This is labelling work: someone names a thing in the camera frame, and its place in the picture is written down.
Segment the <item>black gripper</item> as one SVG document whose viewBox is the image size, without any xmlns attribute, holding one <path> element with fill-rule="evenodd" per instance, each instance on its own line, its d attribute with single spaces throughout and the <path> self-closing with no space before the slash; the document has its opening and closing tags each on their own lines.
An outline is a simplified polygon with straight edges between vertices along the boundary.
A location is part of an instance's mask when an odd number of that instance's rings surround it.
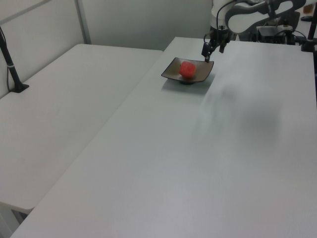
<svg viewBox="0 0 317 238">
<path fill-rule="evenodd" d="M 224 53 L 226 44 L 230 41 L 230 32 L 224 26 L 220 29 L 210 27 L 210 43 L 204 42 L 201 55 L 205 58 L 205 62 L 210 62 L 211 47 L 216 48 L 219 46 L 219 52 Z"/>
</svg>

